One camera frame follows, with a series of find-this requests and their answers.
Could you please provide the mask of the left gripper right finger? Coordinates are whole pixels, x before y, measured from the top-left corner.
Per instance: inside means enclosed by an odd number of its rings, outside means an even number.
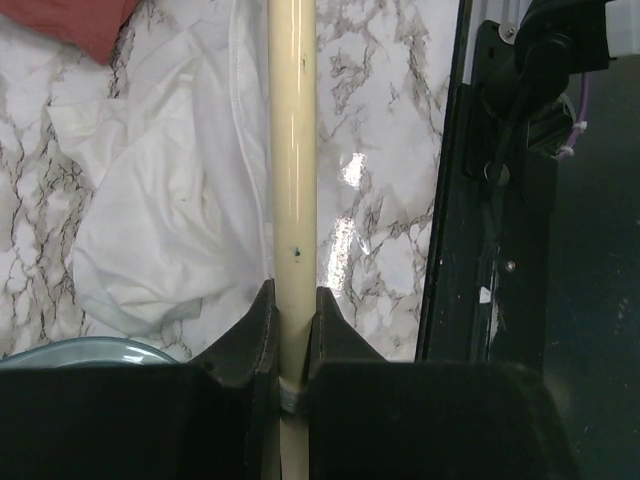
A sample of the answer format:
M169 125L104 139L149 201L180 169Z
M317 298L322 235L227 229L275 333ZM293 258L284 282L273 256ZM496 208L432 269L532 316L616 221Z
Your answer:
M383 359L316 293L309 384L313 479L576 479L559 412L519 365Z

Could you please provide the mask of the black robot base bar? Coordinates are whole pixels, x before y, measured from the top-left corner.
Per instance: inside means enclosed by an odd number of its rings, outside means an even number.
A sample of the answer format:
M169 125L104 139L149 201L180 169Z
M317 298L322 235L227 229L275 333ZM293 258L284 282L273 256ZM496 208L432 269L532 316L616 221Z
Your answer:
M525 1L464 1L458 13L416 347L426 361L544 363L556 163L525 123L486 107L512 64Z

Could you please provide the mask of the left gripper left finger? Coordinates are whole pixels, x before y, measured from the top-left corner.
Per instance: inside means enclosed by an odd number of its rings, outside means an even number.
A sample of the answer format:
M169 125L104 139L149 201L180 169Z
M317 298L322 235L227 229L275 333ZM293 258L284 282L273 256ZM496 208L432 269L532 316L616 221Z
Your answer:
M177 364L1 368L5 479L276 479L279 314L247 313Z

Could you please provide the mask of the cream wooden hanger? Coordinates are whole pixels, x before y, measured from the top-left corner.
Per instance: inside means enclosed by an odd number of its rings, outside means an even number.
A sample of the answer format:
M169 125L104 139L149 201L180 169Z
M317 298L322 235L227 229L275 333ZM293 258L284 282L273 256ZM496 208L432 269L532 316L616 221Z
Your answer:
M268 4L270 147L282 476L309 476L303 417L311 321L316 312L316 5Z

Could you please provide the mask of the white tank top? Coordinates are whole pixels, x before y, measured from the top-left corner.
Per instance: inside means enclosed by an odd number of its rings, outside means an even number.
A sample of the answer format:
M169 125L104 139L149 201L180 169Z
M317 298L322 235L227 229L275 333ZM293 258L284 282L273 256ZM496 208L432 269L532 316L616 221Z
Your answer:
M235 1L150 52L123 99L49 108L94 195L81 308L126 335L235 319L269 275L266 5Z

